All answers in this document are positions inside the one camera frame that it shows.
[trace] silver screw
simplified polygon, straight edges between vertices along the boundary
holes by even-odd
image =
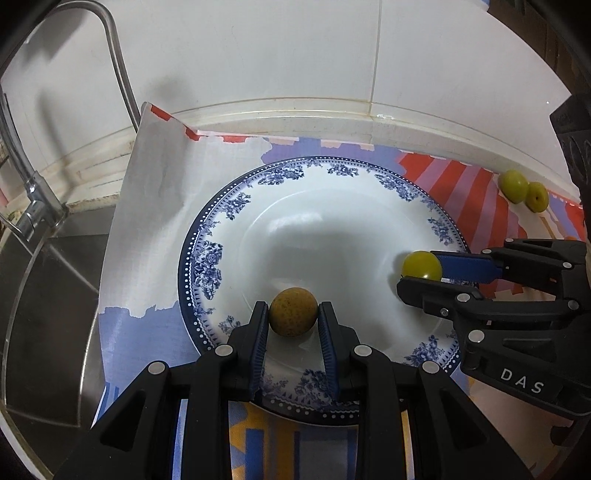
[[[166,366],[162,362],[152,362],[148,365],[148,372],[152,375],[160,375],[165,368]]]
[[[427,360],[425,363],[423,363],[422,367],[423,370],[425,370],[425,372],[428,374],[436,374],[439,372],[439,365],[437,365],[435,362],[431,362],[430,360]]]
[[[370,356],[372,349],[370,346],[367,346],[367,345],[358,345],[353,349],[353,351],[355,352],[356,355],[359,355],[359,356]]]
[[[220,345],[216,348],[216,355],[217,356],[228,356],[233,351],[234,351],[234,349],[232,348],[232,345],[228,345],[227,343],[224,343],[223,345]]]
[[[482,330],[472,330],[468,333],[468,340],[473,343],[480,343],[484,340],[484,332]]]

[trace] white lettering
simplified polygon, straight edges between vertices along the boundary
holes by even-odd
[[[525,375],[521,377],[519,381],[515,383],[515,385],[521,385],[523,388],[525,388]]]
[[[513,372],[511,370],[504,368],[503,373],[501,374],[501,380],[511,380],[512,375],[513,375]]]
[[[533,393],[540,393],[542,391],[542,387],[544,384],[542,382],[536,382],[534,384],[534,388],[531,389]]]

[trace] plate rim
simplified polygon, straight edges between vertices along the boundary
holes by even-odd
[[[455,230],[455,233],[458,235],[460,242],[463,245],[465,251],[467,253],[470,253],[470,248],[469,248],[466,240],[464,239],[464,236],[462,235],[460,229],[458,228],[456,222],[448,214],[448,212],[439,204],[439,202],[436,201],[431,195],[429,195],[421,187],[416,185],[413,181],[406,179],[404,176],[402,176],[392,170],[389,170],[389,169],[381,167],[379,165],[372,164],[370,162],[366,162],[366,161],[362,161],[362,160],[356,160],[356,159],[347,158],[347,157],[335,157],[335,156],[331,156],[331,155],[304,155],[301,157],[286,158],[284,160],[279,160],[279,161],[272,162],[272,163],[269,163],[266,165],[261,165],[260,167],[254,168],[254,169],[244,173],[243,175],[240,175],[239,177],[235,178],[234,180],[230,181],[223,188],[221,188],[217,193],[215,193],[207,201],[207,203],[203,206],[203,208],[201,209],[199,214],[195,217],[194,221],[191,223],[191,226],[189,227],[189,230],[187,231],[187,235],[186,235],[185,240],[183,242],[183,246],[182,246],[179,261],[178,261],[178,271],[177,271],[177,279],[178,279],[177,294],[178,294],[178,300],[179,300],[179,308],[181,310],[181,315],[183,317],[183,324],[187,330],[187,334],[189,335],[189,338],[193,342],[195,349],[199,352],[200,355],[202,355],[203,353],[205,353],[207,351],[212,350],[214,345],[212,344],[212,342],[209,338],[209,335],[207,335],[205,331],[203,333],[206,334],[207,341],[206,342],[204,341],[204,345],[199,345],[196,342],[196,340],[193,338],[193,335],[191,334],[191,331],[189,330],[189,321],[191,321],[191,323],[194,324],[195,320],[198,320],[198,319],[195,318],[192,307],[186,305],[186,302],[183,302],[181,300],[181,295],[180,295],[180,292],[182,291],[182,289],[185,288],[185,286],[184,286],[184,277],[185,277],[184,263],[186,262],[185,256],[186,256],[186,252],[190,248],[192,248],[192,246],[193,246],[193,242],[192,242],[192,240],[194,239],[193,237],[195,236],[197,238],[199,236],[201,224],[203,223],[203,220],[207,218],[207,216],[212,211],[212,209],[222,199],[224,199],[234,188],[236,188],[240,184],[244,183],[245,180],[247,180],[249,177],[255,176],[261,172],[264,172],[265,170],[272,170],[273,168],[276,168],[282,164],[288,164],[288,163],[292,163],[295,161],[305,161],[305,160],[312,160],[312,159],[314,159],[314,160],[328,160],[328,161],[330,161],[330,160],[332,160],[332,161],[348,161],[348,162],[352,162],[354,164],[357,164],[359,166],[370,167],[371,169],[381,171],[383,173],[392,175],[392,176],[396,177],[397,179],[402,180],[404,183],[417,189],[422,195],[424,195],[426,198],[430,199],[438,207],[439,211],[443,214],[443,216],[445,216],[445,218],[451,224],[452,228]],[[451,375],[453,373],[453,371],[455,371],[455,369],[459,366],[459,363],[460,363],[459,362],[459,355],[457,353],[455,353],[454,355],[450,355],[450,358],[447,360],[446,364],[443,366],[443,369],[448,375]],[[290,420],[295,420],[295,421],[299,421],[302,423],[313,424],[313,425],[317,425],[317,426],[351,426],[351,425],[356,425],[359,423],[358,411],[337,411],[337,410],[335,410],[335,411],[322,412],[322,411],[315,410],[314,408],[311,408],[311,407],[305,407],[305,406],[302,406],[299,404],[290,403],[289,401],[287,401],[287,399],[282,400],[282,401],[281,400],[278,401],[277,399],[270,399],[270,398],[262,395],[260,390],[256,393],[253,403],[261,408],[264,408],[265,410],[268,410],[272,414],[279,415],[280,417],[288,418]]]

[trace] grout line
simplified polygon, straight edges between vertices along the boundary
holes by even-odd
[[[379,53],[379,37],[382,31],[382,0],[379,0],[379,12],[378,12],[378,34],[375,44],[375,60],[374,60],[374,78],[371,84],[371,95],[369,96],[369,111],[368,116],[371,115],[371,106],[374,102],[374,91],[375,91],[375,78],[378,72],[378,53]]]

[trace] yellow-green fruit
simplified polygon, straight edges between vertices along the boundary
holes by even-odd
[[[525,198],[525,204],[527,207],[535,213],[541,213],[548,208],[550,198],[548,197],[548,190],[539,181],[533,181],[530,183],[527,189],[527,197]]]
[[[402,263],[403,277],[418,277],[427,280],[440,281],[443,275],[439,259],[431,252],[417,250],[410,253]]]
[[[280,292],[269,307],[269,325],[284,337],[297,337],[316,322],[318,302],[305,288],[292,287]]]
[[[528,182],[520,171],[507,170],[499,176],[499,188],[510,202],[521,203],[527,196]]]

